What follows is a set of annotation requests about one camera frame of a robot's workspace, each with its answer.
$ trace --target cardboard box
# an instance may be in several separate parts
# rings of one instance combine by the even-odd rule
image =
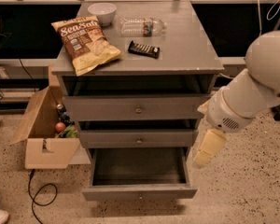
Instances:
[[[68,164],[90,163],[78,138],[55,138],[55,125],[59,121],[56,105],[63,98],[56,81],[56,77],[49,75],[49,86],[30,98],[10,141],[11,144],[26,141],[27,169],[61,169]]]

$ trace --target countertop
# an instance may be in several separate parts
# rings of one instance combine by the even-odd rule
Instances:
[[[83,3],[77,17],[88,16]],[[166,74],[218,74],[221,64],[205,30],[190,2],[113,2],[117,13],[113,23],[103,27],[108,42],[124,54],[118,60],[100,65],[83,76],[93,75],[166,75]],[[152,37],[122,37],[117,22],[120,17],[153,17],[167,23],[163,35]],[[131,54],[127,51],[133,40],[161,48],[158,59]],[[74,67],[63,47],[53,68],[54,75],[72,76]]]

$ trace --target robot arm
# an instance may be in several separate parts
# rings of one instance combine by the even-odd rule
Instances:
[[[244,69],[203,104],[211,124],[195,161],[207,164],[226,142],[226,133],[236,133],[247,126],[263,109],[280,105],[280,31],[258,37],[248,48]]]

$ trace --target chip bag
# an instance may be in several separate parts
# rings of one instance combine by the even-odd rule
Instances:
[[[77,76],[116,60],[122,54],[106,40],[96,16],[56,21],[51,25],[71,56]]]

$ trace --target terrazzo floor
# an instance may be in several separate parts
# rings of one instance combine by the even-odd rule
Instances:
[[[10,213],[9,224],[38,223],[28,195],[30,170],[24,168],[25,144],[10,145],[21,115],[0,115],[0,208]],[[208,124],[203,119],[200,131]],[[31,192],[53,183],[58,189],[49,206],[35,207],[48,224],[280,224],[280,121],[270,110],[259,113],[246,129],[229,133],[228,143],[202,169],[187,165],[198,192],[191,200],[86,202],[91,167],[70,165],[64,170],[36,170]],[[48,202],[48,187],[37,200]]]

